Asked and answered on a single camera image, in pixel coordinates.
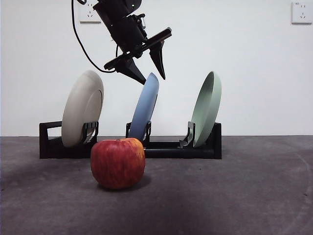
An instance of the apple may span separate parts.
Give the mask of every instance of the apple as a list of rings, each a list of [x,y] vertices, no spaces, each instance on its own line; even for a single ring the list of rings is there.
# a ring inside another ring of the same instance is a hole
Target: apple
[[[145,169],[143,145],[135,138],[100,141],[91,149],[90,165],[103,187],[129,188],[140,181]]]

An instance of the wire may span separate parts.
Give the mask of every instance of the wire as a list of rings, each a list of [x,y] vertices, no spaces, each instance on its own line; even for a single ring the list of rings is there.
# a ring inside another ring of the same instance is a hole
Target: wire
[[[116,45],[115,57],[117,57],[117,53],[118,53],[118,45]]]
[[[82,0],[78,0],[78,1],[79,1],[81,4],[83,4],[83,5],[86,4],[86,2],[87,2],[87,0],[85,0],[85,2],[83,2]],[[95,67],[96,67],[99,71],[101,71],[101,72],[104,72],[104,73],[113,73],[113,72],[115,72],[115,70],[112,70],[112,71],[105,71],[105,70],[100,69],[98,66],[96,66],[96,64],[95,64],[95,63],[90,59],[90,57],[88,56],[88,54],[87,54],[87,52],[86,52],[86,50],[85,50],[85,48],[84,48],[82,42],[81,42],[80,39],[79,39],[79,36],[78,36],[78,34],[77,34],[77,31],[76,31],[76,27],[75,27],[75,16],[74,16],[74,0],[72,0],[72,23],[73,23],[73,29],[74,29],[75,36],[76,36],[76,38],[77,38],[77,40],[78,40],[78,42],[79,42],[81,48],[83,49],[83,51],[84,51],[86,57],[87,57],[88,60],[90,61],[90,63],[92,63],[92,65],[95,66]]]

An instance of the dish rack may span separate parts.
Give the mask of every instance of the dish rack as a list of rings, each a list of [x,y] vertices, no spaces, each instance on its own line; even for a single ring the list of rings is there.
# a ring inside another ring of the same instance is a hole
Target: dish rack
[[[63,146],[62,138],[49,139],[48,129],[61,127],[62,122],[46,122],[39,125],[40,159],[62,159],[62,158],[90,158],[91,148],[97,143],[99,122],[85,123],[83,125],[83,139],[81,144],[66,148]],[[131,123],[126,124],[126,137],[128,137]],[[95,128],[94,136],[84,144],[89,129]],[[193,147],[196,125],[188,122],[186,137],[179,142],[173,141],[151,141],[151,122],[148,122],[145,130],[143,146],[146,158],[170,158],[170,159],[222,159],[222,125],[215,123],[210,136],[205,144],[199,148]]]

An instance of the white plate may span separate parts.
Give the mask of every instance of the white plate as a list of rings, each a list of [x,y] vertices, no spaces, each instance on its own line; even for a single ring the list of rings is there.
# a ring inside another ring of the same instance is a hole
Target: white plate
[[[220,108],[222,84],[215,72],[210,72],[200,90],[191,121],[196,124],[194,147],[204,145],[211,134]]]
[[[86,71],[74,84],[63,113],[62,142],[74,147],[83,139],[83,125],[99,121],[104,99],[103,83],[94,71]],[[94,128],[87,133],[87,142]]]
[[[146,125],[151,120],[156,105],[158,87],[158,79],[153,73],[151,73],[147,78],[138,100],[131,128],[129,130],[129,138],[136,138],[143,141]]]

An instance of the wall socket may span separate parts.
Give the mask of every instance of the wall socket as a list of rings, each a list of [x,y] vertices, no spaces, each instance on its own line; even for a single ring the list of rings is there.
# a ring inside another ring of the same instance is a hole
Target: wall socket
[[[79,21],[80,23],[101,23],[101,18],[93,9],[98,3],[97,0],[87,0],[85,5],[79,4]]]
[[[295,1],[292,3],[292,23],[313,23],[313,2]]]

